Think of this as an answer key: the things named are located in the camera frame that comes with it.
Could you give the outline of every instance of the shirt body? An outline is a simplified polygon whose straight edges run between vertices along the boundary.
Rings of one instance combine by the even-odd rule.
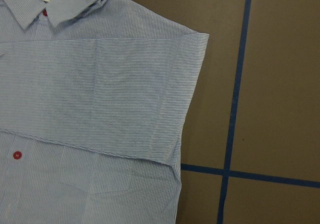
[[[175,223],[208,38],[132,0],[0,0],[0,223]]]

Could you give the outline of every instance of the fabric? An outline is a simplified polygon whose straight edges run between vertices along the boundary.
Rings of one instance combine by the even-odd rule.
[[[208,38],[132,0],[0,0],[0,223],[174,224]]]

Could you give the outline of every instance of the horizontal blue tape line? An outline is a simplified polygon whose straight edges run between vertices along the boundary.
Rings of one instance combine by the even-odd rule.
[[[220,176],[224,174],[223,169],[199,166],[199,165],[189,165],[189,164],[181,164],[181,170],[192,171],[197,173],[208,173],[208,174],[214,174],[214,175],[220,175]],[[249,172],[243,172],[243,171],[237,171],[237,170],[230,170],[229,175],[230,177],[233,177],[233,178],[251,179],[251,180],[257,180],[257,181],[289,184],[289,185],[296,185],[296,186],[309,187],[309,188],[320,188],[319,181],[255,174],[255,173],[249,173]]]

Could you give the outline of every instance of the vertical blue tape line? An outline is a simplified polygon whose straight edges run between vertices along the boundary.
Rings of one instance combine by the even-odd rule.
[[[217,224],[223,224],[224,222],[224,207],[225,207],[225,200],[227,196],[228,181],[230,176],[231,156],[232,156],[232,148],[233,148],[234,135],[235,135],[239,90],[240,90],[242,69],[243,69],[245,49],[246,49],[250,6],[251,6],[251,0],[245,0],[243,20],[242,20],[242,30],[241,30],[238,59],[237,59],[234,88],[233,88],[233,97],[232,97],[232,104],[231,104],[231,112],[230,112],[230,120],[229,120],[229,130],[228,130],[228,137],[227,137],[226,149],[225,149],[223,175],[222,175],[221,192],[220,192],[220,200],[219,200],[219,210],[217,215]]]

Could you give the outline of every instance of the striped fabric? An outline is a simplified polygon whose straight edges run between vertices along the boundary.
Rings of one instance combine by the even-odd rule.
[[[175,223],[208,38],[132,0],[0,0],[0,223]]]

